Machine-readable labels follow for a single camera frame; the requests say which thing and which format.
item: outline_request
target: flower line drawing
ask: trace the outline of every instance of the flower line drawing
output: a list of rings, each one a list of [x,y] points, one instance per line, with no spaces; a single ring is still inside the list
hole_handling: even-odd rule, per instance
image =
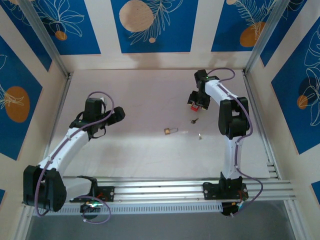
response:
[[[10,0],[2,1],[15,18],[30,26],[18,5]],[[82,37],[83,32],[77,24],[83,22],[85,16],[70,10],[69,0],[33,0],[31,3],[51,36],[61,41],[67,39],[67,33]]]
[[[320,124],[320,25],[312,35],[304,57],[308,87],[299,96],[297,104],[300,109],[310,107],[310,126]]]
[[[7,57],[6,55],[0,54],[0,70],[5,66]],[[8,94],[0,84],[0,109],[3,109],[6,105],[9,107],[11,103],[23,106],[23,99],[24,97],[14,97]]]

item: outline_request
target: orange circle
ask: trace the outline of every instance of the orange circle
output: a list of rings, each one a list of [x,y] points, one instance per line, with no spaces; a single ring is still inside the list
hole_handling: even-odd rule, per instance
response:
[[[26,90],[20,86],[12,86],[6,91],[4,99],[8,101],[5,104],[6,114],[12,121],[23,123],[27,120],[30,111],[30,99]]]
[[[247,27],[241,34],[240,36],[240,44],[243,47],[250,48],[256,45],[256,42],[258,40],[258,37],[260,36],[262,30],[265,27],[265,22],[257,22],[254,24],[254,26],[249,26]],[[256,36],[256,29],[259,28],[258,30],[258,37]]]
[[[298,105],[298,108],[303,110],[308,106],[308,98],[305,95],[301,95],[298,97],[296,104]]]
[[[54,35],[60,41],[65,41],[68,38],[67,34],[63,31],[56,31]]]

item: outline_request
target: black bracket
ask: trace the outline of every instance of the black bracket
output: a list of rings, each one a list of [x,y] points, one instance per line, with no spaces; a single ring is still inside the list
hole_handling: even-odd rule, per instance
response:
[[[196,105],[202,109],[208,110],[210,104],[210,96],[206,94],[206,83],[211,80],[219,80],[217,76],[208,76],[206,70],[198,70],[194,74],[194,79],[198,91],[192,91],[189,96],[188,104]]]
[[[35,205],[35,193],[37,182],[42,169],[40,166],[27,166],[23,172],[23,202],[26,205]],[[38,195],[38,207],[57,212],[64,205],[67,191],[55,168],[45,171]]]
[[[219,183],[204,182],[203,195],[205,200],[243,200],[248,199],[248,190],[243,178],[226,179],[221,173]]]
[[[237,98],[249,114],[248,100],[245,97]],[[218,127],[222,135],[230,140],[234,137],[246,135],[250,125],[245,112],[235,100],[222,100],[219,107]]]
[[[88,196],[94,196],[101,199],[104,202],[113,202],[115,197],[115,187],[114,186],[97,186],[94,190],[94,194],[88,194]],[[76,197],[70,200],[70,203],[86,203],[88,198]]]
[[[69,125],[69,128],[70,129],[82,128],[87,124],[91,124],[96,121],[104,119],[106,116],[110,114],[110,110],[105,113],[101,113],[102,107],[105,109],[106,105],[100,98],[88,98],[85,101],[84,111],[80,112],[76,116],[75,120]],[[94,137],[94,135],[95,133],[98,132],[99,129],[105,130],[106,126],[110,126],[112,124],[122,121],[125,118],[125,116],[126,114],[123,108],[120,106],[117,106],[113,109],[113,113],[107,120],[99,124],[86,127],[83,130],[88,133],[89,140],[94,139],[94,138],[97,138],[97,137]]]

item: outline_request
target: white wall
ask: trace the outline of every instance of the white wall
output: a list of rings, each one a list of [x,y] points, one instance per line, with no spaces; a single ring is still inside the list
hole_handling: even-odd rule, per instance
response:
[[[84,0],[101,55],[64,55],[68,69],[212,69],[245,67],[251,52],[211,52],[225,0],[199,0],[191,51],[122,54],[110,0]]]
[[[285,179],[291,180],[303,215],[315,239],[320,236],[320,206],[311,183],[320,180],[320,144],[298,154],[271,81],[319,16],[319,0],[308,0],[267,66],[264,68],[261,61],[258,61],[249,76],[254,83],[263,124],[280,170]]]
[[[43,157],[50,138],[65,77],[53,63],[47,72],[19,31],[0,7],[0,35],[42,85],[42,92],[17,161],[0,153],[0,189],[5,190],[0,209],[0,239],[16,230],[23,201],[23,171]]]

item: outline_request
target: leaf line drawing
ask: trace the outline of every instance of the leaf line drawing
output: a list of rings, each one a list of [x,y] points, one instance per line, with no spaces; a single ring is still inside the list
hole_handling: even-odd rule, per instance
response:
[[[11,11],[12,15],[22,21],[24,24],[30,26],[28,20],[26,19],[26,16],[22,12],[21,8],[18,4],[15,4],[12,2],[12,0],[2,0],[3,4]]]
[[[245,19],[247,25],[254,29],[254,38],[257,40],[264,27],[265,19],[270,15],[277,0],[264,0],[260,8],[255,0],[227,0],[227,4],[235,5],[238,8],[240,17]]]
[[[304,2],[305,0],[291,0],[286,9],[284,10],[282,17],[285,20],[288,20],[289,12],[299,11]]]
[[[10,0],[2,1],[16,19],[30,26],[18,5]],[[70,10],[69,0],[33,0],[31,3],[51,36],[61,41],[68,38],[67,33],[82,37],[83,32],[78,24],[84,21],[85,16]]]
[[[308,87],[299,96],[297,104],[300,109],[310,107],[310,126],[320,124],[320,25],[312,35],[304,57],[305,73]]]
[[[8,56],[6,55],[0,54],[0,70],[5,66],[7,57]],[[9,107],[11,103],[24,106],[24,103],[22,102],[23,99],[23,96],[14,97],[8,94],[0,84],[0,109],[3,109],[6,105]]]
[[[184,0],[178,0],[177,5],[174,5],[176,0],[131,0],[133,4],[144,4],[145,7],[152,13],[152,24],[142,31],[133,32],[129,39],[132,39],[130,45],[139,41],[154,43],[158,36],[166,30],[166,25],[171,24],[169,14],[177,10]]]

